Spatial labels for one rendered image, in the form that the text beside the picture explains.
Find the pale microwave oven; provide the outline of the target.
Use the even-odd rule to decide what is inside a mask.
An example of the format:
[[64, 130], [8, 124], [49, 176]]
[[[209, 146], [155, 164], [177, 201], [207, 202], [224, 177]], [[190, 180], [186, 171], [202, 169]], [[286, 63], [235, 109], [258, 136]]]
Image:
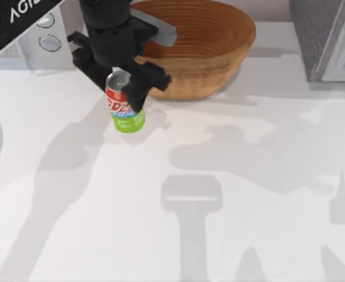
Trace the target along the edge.
[[[49, 29], [37, 27], [48, 13], [53, 13], [55, 24]], [[0, 58], [20, 58], [31, 71], [73, 69], [67, 36], [83, 30], [79, 0], [0, 0]], [[59, 51], [47, 52], [39, 46], [38, 39], [47, 34], [60, 39]]]

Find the grey cabinet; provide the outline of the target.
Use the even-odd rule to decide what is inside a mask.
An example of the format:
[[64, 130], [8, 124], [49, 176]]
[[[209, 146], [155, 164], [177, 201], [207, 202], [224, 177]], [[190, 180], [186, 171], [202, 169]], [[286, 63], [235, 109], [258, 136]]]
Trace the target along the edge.
[[345, 82], [345, 0], [289, 0], [309, 82]]

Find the round wooden basket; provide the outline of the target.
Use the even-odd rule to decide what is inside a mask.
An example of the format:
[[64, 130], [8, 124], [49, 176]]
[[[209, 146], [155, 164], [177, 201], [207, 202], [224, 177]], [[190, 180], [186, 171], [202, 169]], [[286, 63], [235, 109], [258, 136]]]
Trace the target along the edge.
[[145, 44], [137, 62], [161, 66], [172, 81], [155, 99], [206, 98], [236, 73], [256, 38], [256, 24], [245, 11], [219, 0], [142, 0], [131, 8], [176, 27], [172, 47]]

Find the red white and green can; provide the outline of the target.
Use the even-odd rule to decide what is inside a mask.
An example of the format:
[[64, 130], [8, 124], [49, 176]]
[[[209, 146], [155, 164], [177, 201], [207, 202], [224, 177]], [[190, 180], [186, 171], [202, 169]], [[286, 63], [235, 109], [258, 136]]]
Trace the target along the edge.
[[137, 132], [146, 121], [144, 110], [136, 113], [122, 92], [129, 81], [130, 74], [121, 69], [115, 70], [106, 79], [105, 93], [113, 124], [122, 133]]

